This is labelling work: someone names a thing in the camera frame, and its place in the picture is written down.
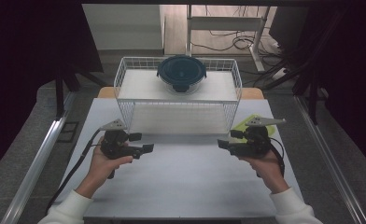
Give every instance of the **white wall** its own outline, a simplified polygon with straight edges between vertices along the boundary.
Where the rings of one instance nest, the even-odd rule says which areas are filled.
[[[83,4],[97,49],[162,49],[159,5]]]

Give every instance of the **person's right hand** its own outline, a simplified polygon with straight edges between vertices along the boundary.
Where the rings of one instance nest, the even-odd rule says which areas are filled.
[[[238,157],[241,161],[247,161],[264,181],[265,186],[273,194],[283,192],[289,188],[288,183],[281,175],[276,155],[270,150],[263,158],[253,159],[249,157]]]

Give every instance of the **hand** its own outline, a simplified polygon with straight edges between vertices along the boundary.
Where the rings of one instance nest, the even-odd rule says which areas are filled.
[[[265,186],[273,194],[283,192],[289,188],[288,183],[281,175],[276,155],[270,150],[262,159],[238,157],[239,160],[247,161],[264,181]]]
[[[91,198],[93,193],[106,182],[107,177],[113,170],[119,169],[122,164],[132,162],[134,159],[132,156],[127,156],[110,160],[101,151],[100,145],[103,139],[102,136],[99,139],[98,146],[93,150],[90,170],[76,189],[76,193],[87,198]]]

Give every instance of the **black controller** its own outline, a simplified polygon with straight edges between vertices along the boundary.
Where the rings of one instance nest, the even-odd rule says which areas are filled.
[[[246,143],[230,143],[228,141],[218,139],[218,147],[229,150],[232,156],[250,157],[254,159],[261,159],[270,150],[272,150],[278,159],[281,174],[284,175],[285,163],[283,162],[282,156],[279,154],[273,144],[271,144],[271,139],[268,136],[268,131],[265,126],[249,126],[243,132],[231,130],[230,134],[231,137],[234,138],[245,138]]]
[[[129,147],[125,142],[128,140],[133,142],[140,139],[142,139],[141,133],[127,134],[123,130],[106,131],[105,138],[101,143],[101,151],[111,160],[125,156],[132,156],[134,159],[139,160],[141,155],[153,151],[154,144],[143,145],[142,147]],[[108,178],[111,179],[113,177],[114,171]]]

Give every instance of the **person's left hand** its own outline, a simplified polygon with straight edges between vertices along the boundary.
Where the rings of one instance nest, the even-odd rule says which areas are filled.
[[[84,197],[91,198],[93,193],[99,189],[107,180],[112,171],[119,169],[122,164],[132,162],[132,156],[121,157],[110,160],[101,151],[101,143],[104,137],[99,139],[98,146],[93,150],[90,170],[76,192]]]

